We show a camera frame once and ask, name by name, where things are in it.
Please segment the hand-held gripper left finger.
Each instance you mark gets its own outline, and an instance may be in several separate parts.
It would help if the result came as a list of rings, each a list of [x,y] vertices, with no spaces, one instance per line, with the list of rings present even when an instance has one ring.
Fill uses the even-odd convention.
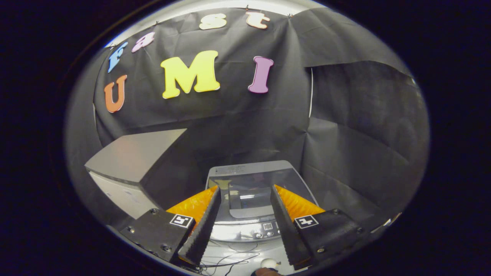
[[[221,204],[211,187],[168,210],[150,209],[119,229],[138,249],[173,265],[197,267],[210,240]]]

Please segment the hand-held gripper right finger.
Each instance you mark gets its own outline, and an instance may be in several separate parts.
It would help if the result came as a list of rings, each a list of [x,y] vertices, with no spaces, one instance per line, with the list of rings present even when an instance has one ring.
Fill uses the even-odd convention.
[[[351,253],[365,229],[339,209],[324,210],[278,185],[270,194],[288,262],[295,269],[331,264]]]

